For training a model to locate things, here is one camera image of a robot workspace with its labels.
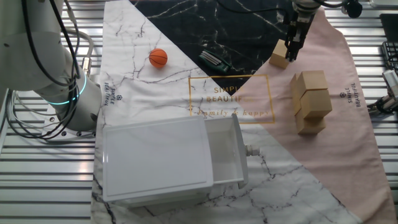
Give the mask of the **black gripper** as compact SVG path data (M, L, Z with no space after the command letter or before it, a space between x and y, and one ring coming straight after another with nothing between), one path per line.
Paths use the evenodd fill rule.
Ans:
M312 21L313 14L304 12L293 13L285 41L285 59L288 62L293 62L297 59L297 55L304 45Z

